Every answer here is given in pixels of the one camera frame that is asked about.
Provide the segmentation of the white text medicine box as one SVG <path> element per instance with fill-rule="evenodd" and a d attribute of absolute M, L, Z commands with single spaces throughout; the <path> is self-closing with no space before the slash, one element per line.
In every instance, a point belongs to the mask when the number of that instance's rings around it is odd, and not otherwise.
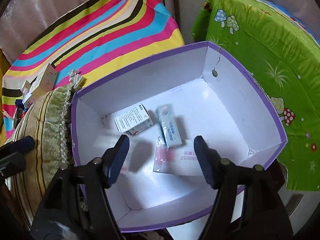
<path fill-rule="evenodd" d="M 114 122 L 120 133 L 132 137 L 153 126 L 152 118 L 142 103 L 133 105 L 115 117 Z"/>

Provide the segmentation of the light blue slim box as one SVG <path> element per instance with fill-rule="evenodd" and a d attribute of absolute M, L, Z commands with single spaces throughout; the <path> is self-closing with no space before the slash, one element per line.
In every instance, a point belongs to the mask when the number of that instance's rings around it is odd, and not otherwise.
<path fill-rule="evenodd" d="M 171 104 L 158 106 L 156 108 L 156 115 L 167 148 L 180 147 L 182 139 L 178 131 L 173 106 Z"/>

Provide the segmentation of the white box with S logo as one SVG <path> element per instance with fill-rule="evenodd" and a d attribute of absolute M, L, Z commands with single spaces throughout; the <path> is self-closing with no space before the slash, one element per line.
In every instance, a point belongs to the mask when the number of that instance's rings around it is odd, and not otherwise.
<path fill-rule="evenodd" d="M 29 108 L 36 100 L 36 96 L 34 96 L 32 92 L 28 92 L 24 95 L 22 103 L 26 108 Z"/>

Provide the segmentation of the cream barcode box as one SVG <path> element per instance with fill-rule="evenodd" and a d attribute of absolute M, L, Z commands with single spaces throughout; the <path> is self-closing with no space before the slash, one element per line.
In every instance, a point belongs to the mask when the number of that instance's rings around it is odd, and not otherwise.
<path fill-rule="evenodd" d="M 40 69 L 35 81 L 30 87 L 29 92 L 36 100 L 51 91 L 54 87 L 57 72 L 55 68 L 50 64 L 46 64 Z"/>

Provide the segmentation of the striped velvet cushion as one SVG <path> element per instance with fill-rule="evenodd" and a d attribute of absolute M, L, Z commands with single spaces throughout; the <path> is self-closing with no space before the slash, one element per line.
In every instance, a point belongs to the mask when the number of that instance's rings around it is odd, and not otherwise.
<path fill-rule="evenodd" d="M 69 134 L 71 100 L 80 86 L 68 84 L 40 97 L 10 137 L 17 141 L 26 136 L 35 140 L 35 147 L 24 157 L 25 170 L 7 179 L 7 186 L 17 206 L 15 216 L 30 230 L 35 213 L 54 174 L 61 164 L 71 160 L 66 147 Z"/>

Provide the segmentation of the white box behind logo box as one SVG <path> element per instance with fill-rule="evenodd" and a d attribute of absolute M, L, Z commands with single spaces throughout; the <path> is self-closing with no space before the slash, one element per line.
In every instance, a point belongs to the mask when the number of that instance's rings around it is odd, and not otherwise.
<path fill-rule="evenodd" d="M 30 89 L 30 87 L 31 87 L 30 82 L 28 80 L 25 80 L 23 85 L 22 85 L 22 87 L 21 87 L 21 92 L 23 94 L 27 94 L 29 89 Z"/>

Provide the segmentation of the clear plastic label bag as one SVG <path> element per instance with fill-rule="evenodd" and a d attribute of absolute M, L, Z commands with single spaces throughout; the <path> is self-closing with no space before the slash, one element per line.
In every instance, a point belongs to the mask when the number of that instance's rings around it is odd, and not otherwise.
<path fill-rule="evenodd" d="M 153 163 L 153 172 L 177 176 L 202 176 L 202 170 L 194 151 L 194 142 L 182 140 L 182 145 L 168 148 L 158 137 Z"/>

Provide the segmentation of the white cushion tassel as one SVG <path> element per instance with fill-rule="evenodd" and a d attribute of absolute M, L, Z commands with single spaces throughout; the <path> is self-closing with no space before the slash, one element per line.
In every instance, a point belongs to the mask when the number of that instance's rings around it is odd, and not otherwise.
<path fill-rule="evenodd" d="M 76 92 L 83 87 L 86 79 L 81 75 L 80 70 L 73 69 L 69 72 L 69 81 L 71 90 Z"/>

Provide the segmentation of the purple white storage box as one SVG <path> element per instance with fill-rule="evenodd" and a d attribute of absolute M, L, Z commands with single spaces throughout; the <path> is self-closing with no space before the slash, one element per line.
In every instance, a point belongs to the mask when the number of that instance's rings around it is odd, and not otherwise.
<path fill-rule="evenodd" d="M 212 42 L 130 64 L 76 92 L 73 156 L 85 165 L 125 134 L 130 149 L 106 191 L 122 232 L 156 230 L 207 215 L 216 191 L 194 139 L 236 165 L 269 167 L 287 136 L 280 112 L 253 75 Z"/>

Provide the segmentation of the green mushroom print cover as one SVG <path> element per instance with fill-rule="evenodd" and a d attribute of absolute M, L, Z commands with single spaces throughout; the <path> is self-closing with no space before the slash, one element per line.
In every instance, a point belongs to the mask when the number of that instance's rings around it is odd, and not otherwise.
<path fill-rule="evenodd" d="M 279 161 L 287 188 L 319 190 L 319 43 L 302 23 L 263 0 L 206 0 L 191 29 L 232 54 L 259 82 L 288 142 Z"/>

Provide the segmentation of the striped colourful cloth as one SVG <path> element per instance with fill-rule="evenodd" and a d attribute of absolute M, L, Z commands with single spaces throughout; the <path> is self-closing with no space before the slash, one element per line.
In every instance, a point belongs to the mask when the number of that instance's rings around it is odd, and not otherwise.
<path fill-rule="evenodd" d="M 182 34 L 160 0 L 89 0 L 54 22 L 13 62 L 3 77 L 3 121 L 14 132 L 15 102 L 21 87 L 51 64 L 54 87 L 77 69 L 89 85 L 153 54 L 184 45 Z"/>

